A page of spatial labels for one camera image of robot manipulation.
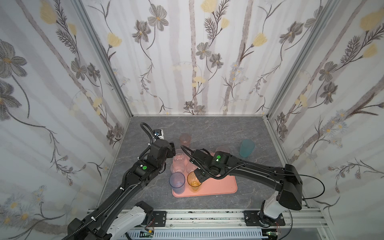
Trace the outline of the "pink rectangular tray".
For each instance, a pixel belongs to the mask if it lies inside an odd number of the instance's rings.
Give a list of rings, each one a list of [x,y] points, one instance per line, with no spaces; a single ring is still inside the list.
[[[186,156],[185,167],[190,163],[189,157]],[[172,194],[176,198],[189,198],[189,197],[198,197],[198,196],[211,196],[211,195],[225,195],[225,194],[234,194],[238,190],[237,182],[235,177],[227,176],[222,180],[208,179],[202,183],[200,189],[197,192],[192,192],[187,182],[188,173],[186,170],[183,172],[186,182],[185,182],[185,191],[177,195],[173,192]]]

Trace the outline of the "yellow tinted cup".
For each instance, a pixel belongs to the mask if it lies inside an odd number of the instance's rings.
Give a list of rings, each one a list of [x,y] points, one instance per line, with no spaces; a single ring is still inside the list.
[[[197,192],[200,189],[202,183],[198,180],[194,172],[190,172],[187,177],[187,182],[192,192]]]

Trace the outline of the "clear faceted glass six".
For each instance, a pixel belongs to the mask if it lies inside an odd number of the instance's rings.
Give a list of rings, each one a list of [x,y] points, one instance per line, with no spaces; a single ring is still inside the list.
[[[171,165],[172,173],[183,173],[185,171],[186,155],[178,153],[173,157],[173,163]]]

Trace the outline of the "pink tinted cup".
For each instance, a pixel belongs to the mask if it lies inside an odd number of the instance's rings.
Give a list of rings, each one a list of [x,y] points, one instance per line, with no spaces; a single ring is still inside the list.
[[[191,145],[191,140],[192,140],[191,136],[187,133],[183,133],[180,136],[181,146],[185,146],[185,147],[189,148]]]

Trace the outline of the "blue tinted cup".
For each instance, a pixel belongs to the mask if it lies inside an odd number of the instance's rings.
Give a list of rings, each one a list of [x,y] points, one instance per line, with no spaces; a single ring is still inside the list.
[[[177,195],[182,194],[185,191],[186,178],[183,173],[173,173],[169,178],[169,184],[173,192]]]

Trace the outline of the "teal frosted cup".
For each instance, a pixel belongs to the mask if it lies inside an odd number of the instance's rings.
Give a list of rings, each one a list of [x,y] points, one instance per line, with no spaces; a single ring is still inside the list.
[[[239,154],[243,158],[249,157],[255,149],[255,143],[250,139],[242,141]]]

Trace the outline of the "clear faceted glass one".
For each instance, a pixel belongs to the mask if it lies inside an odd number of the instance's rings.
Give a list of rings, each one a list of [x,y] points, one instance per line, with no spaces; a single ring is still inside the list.
[[[190,174],[191,172],[193,172],[195,169],[197,168],[197,166],[195,166],[193,163],[188,163],[185,167],[185,170],[188,174]]]

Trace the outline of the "clear faceted glass three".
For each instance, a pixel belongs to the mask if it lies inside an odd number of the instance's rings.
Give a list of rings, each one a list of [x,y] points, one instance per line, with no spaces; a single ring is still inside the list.
[[[216,148],[216,152],[230,153],[230,148],[228,146],[219,146]]]

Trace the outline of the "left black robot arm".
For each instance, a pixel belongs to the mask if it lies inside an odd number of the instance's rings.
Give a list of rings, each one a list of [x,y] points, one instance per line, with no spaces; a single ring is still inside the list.
[[[166,160],[176,155],[174,143],[162,139],[150,144],[147,151],[148,155],[124,173],[120,186],[98,208],[68,225],[65,240],[111,240],[121,236],[111,233],[113,222],[126,203],[160,174]]]

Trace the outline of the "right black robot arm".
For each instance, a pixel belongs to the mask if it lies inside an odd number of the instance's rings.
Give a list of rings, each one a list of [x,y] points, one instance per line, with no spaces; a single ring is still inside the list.
[[[190,162],[198,168],[194,170],[200,183],[208,179],[222,180],[227,176],[242,177],[274,190],[273,195],[263,201],[257,213],[257,221],[262,226],[276,223],[285,210],[302,209],[303,181],[292,165],[271,167],[241,160],[229,153],[218,151],[212,156],[206,149],[184,151]]]

